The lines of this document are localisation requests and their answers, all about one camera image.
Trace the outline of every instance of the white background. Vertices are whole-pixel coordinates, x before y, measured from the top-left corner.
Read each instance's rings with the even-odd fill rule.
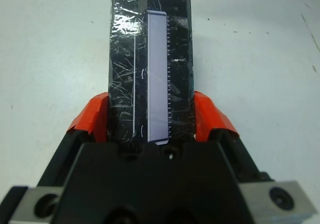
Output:
[[[0,0],[0,199],[37,184],[73,118],[108,90],[110,3]],[[195,89],[260,170],[298,180],[320,210],[320,0],[191,5]]]

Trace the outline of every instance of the white strip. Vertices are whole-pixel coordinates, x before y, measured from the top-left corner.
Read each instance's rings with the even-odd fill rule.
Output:
[[[136,33],[134,33],[134,44],[133,44],[133,128],[132,136],[135,134],[136,128]]]

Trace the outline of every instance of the plastic wrap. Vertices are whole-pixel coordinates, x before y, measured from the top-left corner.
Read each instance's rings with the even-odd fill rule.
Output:
[[[190,0],[112,0],[108,135],[128,151],[194,138]]]

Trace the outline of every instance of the screw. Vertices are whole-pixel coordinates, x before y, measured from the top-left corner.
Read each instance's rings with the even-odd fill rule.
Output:
[[[269,195],[273,203],[280,209],[290,211],[295,206],[291,195],[280,187],[273,187],[270,190]]]

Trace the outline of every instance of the silver metal plate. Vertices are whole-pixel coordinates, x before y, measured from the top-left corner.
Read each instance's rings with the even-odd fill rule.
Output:
[[[37,186],[29,188],[17,206],[9,224],[49,224],[53,214],[46,217],[37,216],[36,204],[46,195],[57,196],[55,201],[58,202],[62,192],[63,187]]]
[[[239,187],[256,224],[298,224],[317,213],[296,181],[241,183]],[[291,195],[293,209],[278,207],[270,197],[272,188],[281,188]]]

